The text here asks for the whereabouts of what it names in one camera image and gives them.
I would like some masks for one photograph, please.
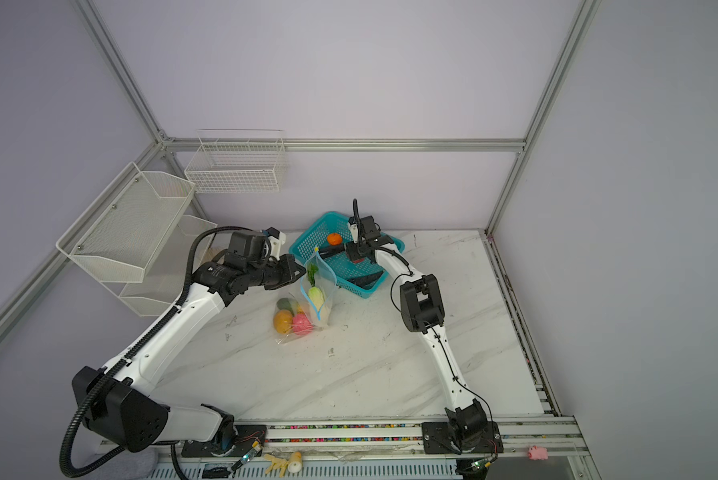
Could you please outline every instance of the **gray cloth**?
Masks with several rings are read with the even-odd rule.
[[[85,465],[102,455],[92,456]],[[151,475],[156,468],[156,448],[146,448],[137,453],[124,450],[104,463],[100,468],[85,476],[85,480],[138,480]]]

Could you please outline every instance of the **green vegetable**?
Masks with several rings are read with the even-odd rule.
[[[292,307],[292,300],[288,298],[280,298],[276,301],[276,308],[278,310],[287,310],[293,315],[295,314],[295,309]]]
[[[316,263],[308,265],[307,269],[307,275],[308,275],[308,282],[311,284],[311,286],[316,286],[316,272],[319,271],[319,267]]]
[[[325,293],[322,292],[318,286],[313,286],[308,289],[308,298],[314,303],[316,310],[319,310],[321,306],[325,304]]]

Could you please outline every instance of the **white wall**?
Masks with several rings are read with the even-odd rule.
[[[603,477],[718,478],[718,1],[603,3],[497,242]]]
[[[178,155],[185,166],[192,154]],[[515,154],[291,152],[277,194],[199,194],[220,225],[305,230],[327,210],[373,215],[385,229],[484,228]]]
[[[578,3],[97,1],[162,128],[191,138],[523,138]]]
[[[0,2],[0,305],[149,141],[70,2]],[[78,267],[61,273],[0,351],[0,480],[63,478],[73,375],[148,323]]]
[[[149,142],[69,2],[0,2],[0,307]]]

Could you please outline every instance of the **wall-mounted wire basket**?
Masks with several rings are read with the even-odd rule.
[[[277,192],[287,173],[281,130],[197,130],[185,177],[203,194]]]
[[[57,242],[57,247],[100,283],[143,282],[181,215],[195,186],[134,164],[120,177],[129,181],[81,236],[74,236],[82,217]]]
[[[118,293],[113,285],[106,285],[106,288],[140,316],[162,315],[178,298],[183,288],[185,259],[191,249],[191,243],[200,233],[217,225],[196,216],[183,215],[143,282],[126,283]],[[194,268],[201,264],[213,237],[206,236],[199,242],[194,255]]]

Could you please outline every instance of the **plastic bag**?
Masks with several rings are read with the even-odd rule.
[[[276,302],[274,329],[277,343],[285,343],[316,330],[327,328],[332,312],[332,297],[337,277],[322,260],[318,250],[306,261],[306,274],[300,282]]]

